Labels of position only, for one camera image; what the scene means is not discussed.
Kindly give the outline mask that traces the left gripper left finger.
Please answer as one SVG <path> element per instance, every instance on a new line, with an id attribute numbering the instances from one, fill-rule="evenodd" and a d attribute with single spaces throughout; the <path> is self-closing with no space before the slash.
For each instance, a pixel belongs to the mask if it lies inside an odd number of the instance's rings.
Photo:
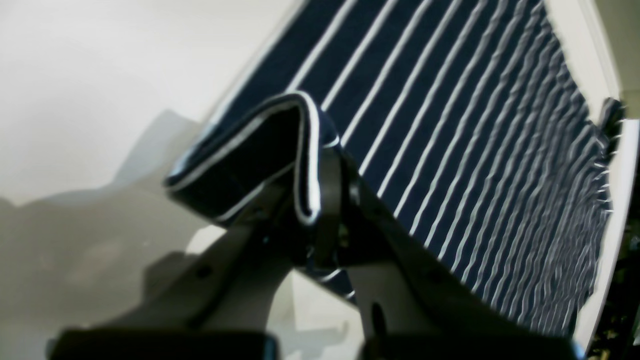
<path id="1" fill-rule="evenodd" d="M 188 260 L 134 309 L 86 328 L 66 329 L 50 360 L 280 360 L 267 331 L 270 309 L 292 268 L 278 227 L 293 181 L 261 191 L 226 233 Z"/>

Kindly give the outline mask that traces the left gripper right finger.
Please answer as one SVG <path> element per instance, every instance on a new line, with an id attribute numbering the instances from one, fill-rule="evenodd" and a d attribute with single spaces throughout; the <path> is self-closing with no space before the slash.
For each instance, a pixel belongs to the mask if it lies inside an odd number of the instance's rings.
<path id="1" fill-rule="evenodd" d="M 315 266 L 345 271 L 365 343 L 360 360 L 575 360 L 473 295 L 412 239 L 340 150 L 318 157 Z"/>

